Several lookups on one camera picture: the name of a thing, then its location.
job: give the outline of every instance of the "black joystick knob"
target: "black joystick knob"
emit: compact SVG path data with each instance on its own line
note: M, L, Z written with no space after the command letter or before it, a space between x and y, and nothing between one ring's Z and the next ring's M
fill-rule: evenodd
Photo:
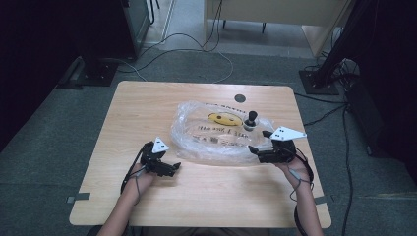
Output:
M250 111L249 112L249 117L248 119L245 121L245 130L247 131L252 131L257 123L255 122L255 119L258 117L258 113L256 111Z

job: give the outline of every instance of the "gray carpet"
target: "gray carpet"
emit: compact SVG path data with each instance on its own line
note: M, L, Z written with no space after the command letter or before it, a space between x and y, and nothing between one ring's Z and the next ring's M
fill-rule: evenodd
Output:
M159 53L151 50L137 67ZM233 73L224 84L289 86L303 94L298 71L316 64L311 59L225 56L233 62ZM127 66L119 69L131 70ZM199 52L168 53L140 71L148 81L181 83L213 83L229 72L230 64L221 55ZM1 236L87 234L89 226L70 224L72 205L66 198L78 193L116 86L125 80L140 78L135 73L119 72L109 88L55 89L0 153ZM340 101L343 94L316 97ZM304 123L337 106L301 96L297 102ZM345 117L354 189L346 235L416 235L416 186L403 164L369 157L352 114ZM306 131L332 219L325 233L340 235L349 197L342 111L306 127ZM295 234L294 229L271 232Z

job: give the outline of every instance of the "hand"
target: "hand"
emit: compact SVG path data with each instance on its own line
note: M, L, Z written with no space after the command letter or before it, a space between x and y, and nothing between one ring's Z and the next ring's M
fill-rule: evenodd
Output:
M290 169L297 172L301 179L306 181L310 180L306 166L304 166L303 162L297 157L289 163L275 163L274 165L284 172L285 177L294 189L299 185L299 180L291 174Z

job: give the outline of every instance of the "white triangle marker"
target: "white triangle marker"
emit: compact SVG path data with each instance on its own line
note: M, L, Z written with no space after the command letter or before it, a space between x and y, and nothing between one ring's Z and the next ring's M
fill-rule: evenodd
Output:
M153 145L152 153L158 153L158 152L162 152L168 149L169 149L169 146L166 145L162 141L162 139L160 139L159 137L156 137L154 145Z
M296 130L291 130L289 128L280 126L278 129L273 132L273 134L270 136L272 140L277 141L289 141L289 140L295 140L295 139L301 139L306 138L307 134L302 133Z

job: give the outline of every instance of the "clear plastic bag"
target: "clear plastic bag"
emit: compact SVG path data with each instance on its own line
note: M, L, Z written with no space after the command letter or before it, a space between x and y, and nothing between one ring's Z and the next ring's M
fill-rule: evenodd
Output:
M180 148L179 157L210 164L259 163L248 146L270 148L262 131L273 132L272 122L262 116L252 131L244 124L248 111L233 107L187 101L178 105L171 138Z

